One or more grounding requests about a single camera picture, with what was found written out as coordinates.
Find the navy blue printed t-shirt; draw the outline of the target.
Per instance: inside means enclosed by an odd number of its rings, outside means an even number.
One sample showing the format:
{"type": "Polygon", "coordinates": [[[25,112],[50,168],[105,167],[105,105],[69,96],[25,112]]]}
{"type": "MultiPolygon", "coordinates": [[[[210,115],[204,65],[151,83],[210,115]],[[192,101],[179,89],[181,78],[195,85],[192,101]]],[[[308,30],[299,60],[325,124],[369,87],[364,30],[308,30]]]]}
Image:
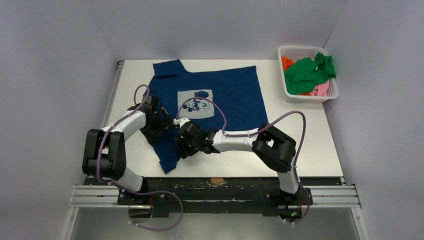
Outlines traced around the navy blue printed t-shirt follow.
{"type": "Polygon", "coordinates": [[[153,70],[149,93],[172,118],[188,118],[205,131],[247,131],[268,122],[255,66],[189,72],[177,59],[153,70]]]}

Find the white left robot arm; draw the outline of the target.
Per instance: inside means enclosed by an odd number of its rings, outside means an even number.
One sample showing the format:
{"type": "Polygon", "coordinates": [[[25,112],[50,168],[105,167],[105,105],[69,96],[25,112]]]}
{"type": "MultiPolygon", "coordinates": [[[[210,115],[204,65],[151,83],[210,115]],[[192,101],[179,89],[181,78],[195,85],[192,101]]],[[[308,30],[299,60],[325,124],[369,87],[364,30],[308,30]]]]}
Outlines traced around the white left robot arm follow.
{"type": "Polygon", "coordinates": [[[102,129],[91,129],[85,140],[82,172],[97,178],[99,183],[120,186],[128,192],[146,193],[145,177],[127,167],[126,141],[141,132],[149,144],[173,126],[171,116],[157,96],[149,95],[143,103],[130,107],[115,123],[102,129]]]}

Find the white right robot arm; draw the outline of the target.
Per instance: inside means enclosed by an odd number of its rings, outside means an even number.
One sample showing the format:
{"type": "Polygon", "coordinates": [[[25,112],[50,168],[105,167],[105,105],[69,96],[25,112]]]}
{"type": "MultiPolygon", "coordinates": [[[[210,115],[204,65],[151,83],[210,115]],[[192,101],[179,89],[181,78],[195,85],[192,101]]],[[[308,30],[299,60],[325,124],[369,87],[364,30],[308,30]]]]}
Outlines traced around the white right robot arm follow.
{"type": "Polygon", "coordinates": [[[173,124],[179,128],[175,142],[182,159],[198,152],[220,154],[229,151],[252,152],[271,170],[277,173],[280,190],[295,194],[300,188],[295,175],[296,141],[271,126],[247,131],[231,131],[226,136],[221,130],[205,131],[188,118],[174,119],[173,124]]]}

